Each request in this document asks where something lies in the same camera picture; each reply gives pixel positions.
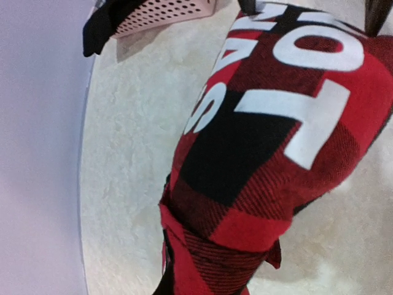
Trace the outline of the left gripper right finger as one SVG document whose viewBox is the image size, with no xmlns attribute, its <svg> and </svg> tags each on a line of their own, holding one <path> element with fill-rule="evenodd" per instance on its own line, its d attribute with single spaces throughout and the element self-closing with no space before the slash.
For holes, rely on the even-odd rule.
<svg viewBox="0 0 393 295">
<path fill-rule="evenodd" d="M 365 0 L 365 33 L 377 36 L 392 9 L 392 0 Z"/>
</svg>

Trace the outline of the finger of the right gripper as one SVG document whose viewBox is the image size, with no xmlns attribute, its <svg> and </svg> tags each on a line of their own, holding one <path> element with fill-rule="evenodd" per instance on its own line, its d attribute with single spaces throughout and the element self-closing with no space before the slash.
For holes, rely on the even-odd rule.
<svg viewBox="0 0 393 295">
<path fill-rule="evenodd" d="M 238 4 L 245 15 L 256 15 L 259 12 L 257 0 L 238 0 Z"/>
</svg>

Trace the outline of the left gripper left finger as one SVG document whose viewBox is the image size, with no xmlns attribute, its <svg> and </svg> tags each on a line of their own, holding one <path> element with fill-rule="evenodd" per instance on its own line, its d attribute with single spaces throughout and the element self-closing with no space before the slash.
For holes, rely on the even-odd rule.
<svg viewBox="0 0 393 295">
<path fill-rule="evenodd" d="M 174 270 L 172 264 L 166 266 L 165 272 L 152 295 L 174 295 Z"/>
</svg>

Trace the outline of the red black plaid garment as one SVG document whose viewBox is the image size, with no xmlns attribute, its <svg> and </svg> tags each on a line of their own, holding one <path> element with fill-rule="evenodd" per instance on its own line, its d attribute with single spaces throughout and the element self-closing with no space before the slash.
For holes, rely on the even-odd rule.
<svg viewBox="0 0 393 295">
<path fill-rule="evenodd" d="M 247 294 L 294 216 L 341 184 L 392 115 L 392 37 L 257 1 L 237 15 L 159 203 L 174 294 Z"/>
</svg>

